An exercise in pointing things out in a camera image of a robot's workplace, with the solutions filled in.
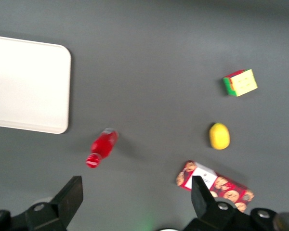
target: rubik's cube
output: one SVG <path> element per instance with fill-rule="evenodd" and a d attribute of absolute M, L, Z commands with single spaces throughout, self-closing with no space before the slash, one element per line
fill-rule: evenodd
<path fill-rule="evenodd" d="M 229 95 L 240 96 L 258 86 L 251 69 L 239 70 L 223 78 Z"/>

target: gray tabletop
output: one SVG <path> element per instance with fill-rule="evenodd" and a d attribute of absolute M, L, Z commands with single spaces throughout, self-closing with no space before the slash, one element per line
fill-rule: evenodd
<path fill-rule="evenodd" d="M 72 54 L 64 134 L 0 127 L 0 209 L 15 216 L 74 175 L 84 201 L 70 231 L 183 229 L 195 212 L 175 178 L 189 159 L 247 185 L 254 207 L 289 212 L 289 1 L 0 1 L 0 36 Z M 252 69 L 258 89 L 227 96 Z M 209 146 L 227 125 L 230 146 Z M 97 169 L 106 127 L 120 138 Z"/>

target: bottle cap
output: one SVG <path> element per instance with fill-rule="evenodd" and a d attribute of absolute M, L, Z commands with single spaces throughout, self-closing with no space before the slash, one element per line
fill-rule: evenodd
<path fill-rule="evenodd" d="M 92 153 L 88 156 L 86 164 L 88 167 L 95 168 L 99 166 L 101 160 L 102 157 L 98 153 Z"/>

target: white tray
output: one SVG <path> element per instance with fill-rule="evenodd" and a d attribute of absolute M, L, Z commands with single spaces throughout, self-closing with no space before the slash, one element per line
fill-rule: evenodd
<path fill-rule="evenodd" d="M 0 37 L 0 126 L 66 131 L 70 66 L 61 45 Z"/>

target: plastic bottle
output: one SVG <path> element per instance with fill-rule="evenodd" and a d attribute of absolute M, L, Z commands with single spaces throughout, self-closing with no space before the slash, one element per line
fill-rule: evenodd
<path fill-rule="evenodd" d="M 98 167 L 103 159 L 108 157 L 118 140 L 119 134 L 113 128 L 106 128 L 91 146 L 91 154 L 86 164 L 88 167 Z"/>

